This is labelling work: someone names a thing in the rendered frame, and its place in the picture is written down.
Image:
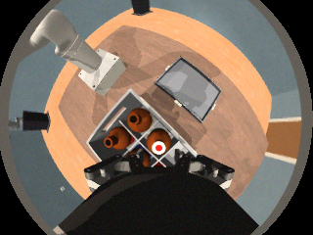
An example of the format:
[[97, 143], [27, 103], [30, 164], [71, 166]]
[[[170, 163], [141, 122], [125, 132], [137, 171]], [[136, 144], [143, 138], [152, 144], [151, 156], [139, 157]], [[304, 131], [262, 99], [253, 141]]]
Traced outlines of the cream flat bar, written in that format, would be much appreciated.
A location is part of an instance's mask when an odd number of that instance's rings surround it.
[[[147, 105], [149, 105], [142, 97], [140, 97]], [[181, 107], [182, 105], [175, 100], [174, 102], [177, 106]], [[149, 105], [150, 106], [150, 105]], [[151, 106], [150, 106], [151, 107]], [[152, 107], [151, 107], [152, 108]], [[152, 108], [153, 109], [153, 108]], [[154, 110], [154, 109], [153, 109]], [[154, 110], [155, 111], [155, 110]], [[156, 111], [155, 111], [156, 112]], [[156, 112], [157, 113], [157, 112]], [[161, 117], [162, 118], [162, 117]], [[162, 118], [163, 119], [163, 118]], [[164, 120], [164, 119], [163, 119]], [[165, 120], [164, 120], [165, 121]], [[166, 122], [166, 121], [165, 121]], [[167, 123], [167, 122], [166, 122]], [[167, 123], [168, 124], [168, 123]], [[169, 124], [168, 124], [169, 125]], [[170, 126], [170, 125], [169, 125]], [[171, 126], [170, 126], [171, 127]], [[171, 127], [172, 128], [172, 127]], [[173, 128], [172, 128], [173, 129]], [[173, 129], [174, 130], [174, 129]], [[174, 130], [175, 131], [175, 130]], [[176, 132], [176, 131], [175, 131]], [[177, 133], [177, 132], [176, 132]], [[178, 133], [177, 133], [178, 134]], [[179, 135], [179, 134], [178, 134]], [[180, 135], [179, 135], [180, 136]], [[180, 136], [181, 137], [181, 136]], [[181, 137], [182, 138], [182, 137]], [[183, 138], [182, 138], [183, 139]], [[184, 140], [184, 139], [183, 139]], [[185, 141], [185, 140], [184, 140]], [[186, 142], [186, 141], [185, 141]], [[187, 143], [187, 142], [186, 142]], [[188, 144], [188, 143], [187, 143]], [[189, 145], [189, 144], [188, 144]], [[190, 145], [189, 145], [190, 146]], [[190, 146], [191, 147], [191, 146]], [[192, 150], [194, 150], [192, 147], [191, 147]], [[195, 153], [197, 153], [195, 150], [194, 150]]]

